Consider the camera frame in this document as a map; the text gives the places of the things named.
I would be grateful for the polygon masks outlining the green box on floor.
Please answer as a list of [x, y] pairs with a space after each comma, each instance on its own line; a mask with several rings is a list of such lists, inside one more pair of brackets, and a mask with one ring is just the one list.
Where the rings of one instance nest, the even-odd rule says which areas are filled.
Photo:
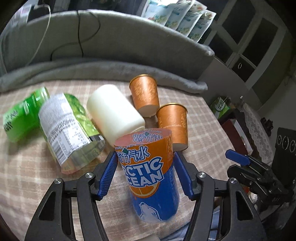
[[220, 119], [229, 109], [231, 98], [227, 96], [217, 97], [209, 106], [215, 118]]

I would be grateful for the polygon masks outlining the orange paper cup near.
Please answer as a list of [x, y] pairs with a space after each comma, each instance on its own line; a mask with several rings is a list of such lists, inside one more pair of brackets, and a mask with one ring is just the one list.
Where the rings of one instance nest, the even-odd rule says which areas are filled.
[[173, 151], [183, 151], [188, 148], [187, 109], [179, 103], [162, 105], [157, 111], [159, 128], [172, 132]]

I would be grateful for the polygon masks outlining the blue orange Arctic Ocean cup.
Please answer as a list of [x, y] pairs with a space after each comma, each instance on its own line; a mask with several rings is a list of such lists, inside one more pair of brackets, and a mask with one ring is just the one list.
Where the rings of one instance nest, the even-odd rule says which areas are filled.
[[172, 132], [153, 128], [118, 138], [115, 151], [129, 185], [133, 207], [145, 222], [169, 220], [178, 210]]

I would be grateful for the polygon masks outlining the orange paper cup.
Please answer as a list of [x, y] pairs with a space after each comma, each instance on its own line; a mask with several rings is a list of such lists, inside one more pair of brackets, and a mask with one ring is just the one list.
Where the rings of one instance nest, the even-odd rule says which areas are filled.
[[183, 151], [188, 148], [187, 109], [179, 103], [162, 105], [157, 111], [159, 128], [172, 132], [173, 151]]
[[132, 99], [136, 110], [144, 118], [156, 115], [159, 109], [157, 81], [148, 74], [141, 74], [129, 83]]

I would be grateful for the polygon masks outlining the white plastic cup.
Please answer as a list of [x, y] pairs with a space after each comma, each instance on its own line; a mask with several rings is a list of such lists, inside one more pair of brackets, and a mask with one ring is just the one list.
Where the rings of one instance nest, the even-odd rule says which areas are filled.
[[144, 118], [113, 84], [97, 88], [88, 98], [86, 107], [112, 147], [118, 138], [145, 129]]

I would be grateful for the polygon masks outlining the grey rolled blanket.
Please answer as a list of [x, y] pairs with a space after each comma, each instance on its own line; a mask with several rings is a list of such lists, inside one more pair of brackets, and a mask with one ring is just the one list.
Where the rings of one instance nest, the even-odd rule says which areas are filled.
[[18, 68], [1, 76], [1, 93], [46, 81], [108, 80], [130, 82], [134, 77], [148, 74], [157, 84], [187, 93], [200, 94], [208, 90], [203, 81], [193, 81], [176, 74], [134, 63], [98, 60], [66, 59], [42, 62]]

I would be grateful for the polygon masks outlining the green tea cup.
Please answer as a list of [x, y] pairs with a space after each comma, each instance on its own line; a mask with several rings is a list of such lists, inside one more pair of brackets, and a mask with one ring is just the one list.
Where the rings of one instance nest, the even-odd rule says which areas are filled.
[[41, 87], [4, 114], [3, 127], [11, 142], [24, 139], [40, 127], [39, 111], [49, 98], [46, 87]]

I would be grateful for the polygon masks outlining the grey sofa backrest cushion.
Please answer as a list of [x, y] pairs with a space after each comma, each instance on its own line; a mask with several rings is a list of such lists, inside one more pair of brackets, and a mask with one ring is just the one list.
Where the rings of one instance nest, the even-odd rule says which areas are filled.
[[66, 11], [19, 23], [1, 37], [1, 74], [60, 59], [155, 67], [197, 79], [214, 51], [153, 21], [115, 11]]

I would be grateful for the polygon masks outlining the orange paper cup far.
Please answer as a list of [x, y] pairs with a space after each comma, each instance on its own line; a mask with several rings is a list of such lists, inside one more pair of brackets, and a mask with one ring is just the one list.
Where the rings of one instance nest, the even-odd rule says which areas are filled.
[[144, 118], [156, 115], [159, 109], [157, 81], [148, 74], [141, 74], [129, 83], [132, 99], [136, 110]]

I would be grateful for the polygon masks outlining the clear labelled green cup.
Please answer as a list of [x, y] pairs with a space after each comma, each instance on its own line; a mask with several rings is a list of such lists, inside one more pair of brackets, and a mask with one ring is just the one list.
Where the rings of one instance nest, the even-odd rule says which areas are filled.
[[71, 94], [51, 96], [42, 105], [39, 120], [48, 148], [63, 174], [79, 171], [105, 148], [103, 136]]

